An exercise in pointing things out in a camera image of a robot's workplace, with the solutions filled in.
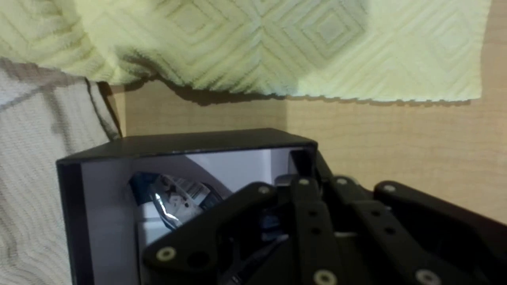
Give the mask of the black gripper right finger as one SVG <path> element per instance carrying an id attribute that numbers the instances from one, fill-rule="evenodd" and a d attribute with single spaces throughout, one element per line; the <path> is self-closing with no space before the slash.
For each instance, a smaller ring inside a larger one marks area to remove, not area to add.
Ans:
<path id="1" fill-rule="evenodd" d="M 507 285 L 507 225 L 395 181 L 366 190 L 316 151 L 292 154 L 365 274 L 396 285 Z"/>

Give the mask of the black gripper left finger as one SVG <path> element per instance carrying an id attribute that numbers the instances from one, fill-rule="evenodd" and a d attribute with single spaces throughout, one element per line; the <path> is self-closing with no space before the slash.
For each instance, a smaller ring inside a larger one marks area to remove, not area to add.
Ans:
<path id="1" fill-rule="evenodd" d="M 143 252 L 149 285 L 297 285 L 287 187 L 254 182 Z"/>

